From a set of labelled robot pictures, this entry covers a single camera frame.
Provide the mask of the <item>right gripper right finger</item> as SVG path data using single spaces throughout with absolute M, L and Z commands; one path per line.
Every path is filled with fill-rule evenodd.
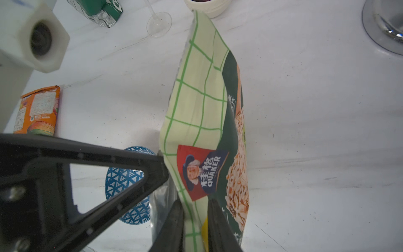
M 216 199 L 208 202 L 208 249 L 210 252 L 242 252 Z

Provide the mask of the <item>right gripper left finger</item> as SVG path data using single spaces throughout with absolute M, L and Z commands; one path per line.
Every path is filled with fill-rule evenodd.
M 152 246 L 149 252 L 183 252 L 184 210 L 176 199 L 170 210 L 151 207 Z

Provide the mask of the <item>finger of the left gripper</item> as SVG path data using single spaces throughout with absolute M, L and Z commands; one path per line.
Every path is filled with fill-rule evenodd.
M 144 172 L 106 199 L 109 167 Z M 77 252 L 168 180 L 162 157 L 51 136 L 1 135 L 1 251 Z

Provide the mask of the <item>blue patterned breakfast bowl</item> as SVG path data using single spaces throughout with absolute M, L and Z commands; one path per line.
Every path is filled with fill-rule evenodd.
M 141 181 L 144 172 L 140 170 L 127 170 L 109 167 L 105 179 L 105 196 L 110 199 L 133 184 Z M 119 220 L 129 225 L 141 225 L 151 219 L 150 197 L 145 197 L 140 203 L 128 210 Z

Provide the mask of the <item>green Quaker oats bag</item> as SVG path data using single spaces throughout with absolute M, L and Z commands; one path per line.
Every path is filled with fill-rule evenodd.
M 159 149 L 184 209 L 184 249 L 206 252 L 208 201 L 241 243 L 250 200 L 239 65 L 211 19 L 193 14 Z

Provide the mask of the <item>white bowl with red fruit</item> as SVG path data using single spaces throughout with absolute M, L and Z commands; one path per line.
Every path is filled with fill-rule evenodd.
M 186 6 L 192 11 L 205 13 L 209 18 L 222 14 L 232 3 L 232 0 L 191 1 L 184 0 Z

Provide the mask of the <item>orange snack packet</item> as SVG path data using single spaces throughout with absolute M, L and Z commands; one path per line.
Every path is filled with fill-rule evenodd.
M 59 97 L 59 86 L 37 89 L 22 95 L 13 133 L 54 136 Z

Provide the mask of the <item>green white snack bag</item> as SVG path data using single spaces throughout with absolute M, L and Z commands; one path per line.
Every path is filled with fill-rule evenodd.
M 117 0 L 67 0 L 81 15 L 99 26 L 111 28 L 119 20 L 123 8 Z

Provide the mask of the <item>clear wine glass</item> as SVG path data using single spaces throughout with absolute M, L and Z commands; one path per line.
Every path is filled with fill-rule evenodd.
M 144 0 L 151 17 L 147 23 L 147 32 L 152 37 L 162 37 L 168 33 L 172 27 L 172 17 L 167 12 L 156 13 L 149 0 Z

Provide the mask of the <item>chrome glass holder stand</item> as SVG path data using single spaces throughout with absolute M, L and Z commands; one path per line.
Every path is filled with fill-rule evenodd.
M 367 0 L 362 23 L 368 36 L 382 48 L 403 54 L 403 1 Z

